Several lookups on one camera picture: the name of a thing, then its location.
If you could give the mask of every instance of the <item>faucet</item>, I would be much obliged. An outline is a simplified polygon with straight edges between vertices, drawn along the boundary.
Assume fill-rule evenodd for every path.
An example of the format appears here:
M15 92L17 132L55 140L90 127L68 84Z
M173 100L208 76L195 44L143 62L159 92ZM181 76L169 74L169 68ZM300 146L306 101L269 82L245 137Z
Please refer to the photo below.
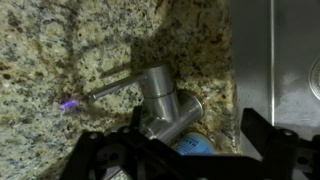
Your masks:
M192 122L202 118L204 110L196 94L178 91L166 62L145 65L133 75L88 93L91 100L138 82L144 97L140 131L149 139L169 144Z

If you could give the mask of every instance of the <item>kitchen counter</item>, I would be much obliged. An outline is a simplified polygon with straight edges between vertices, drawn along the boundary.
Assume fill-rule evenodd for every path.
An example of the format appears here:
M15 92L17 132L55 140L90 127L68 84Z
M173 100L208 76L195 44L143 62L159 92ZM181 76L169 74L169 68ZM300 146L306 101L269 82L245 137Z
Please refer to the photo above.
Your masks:
M137 85L85 94L153 61L203 100L186 132L238 152L228 1L4 0L0 13L0 179L57 178L83 130L128 122L143 100Z

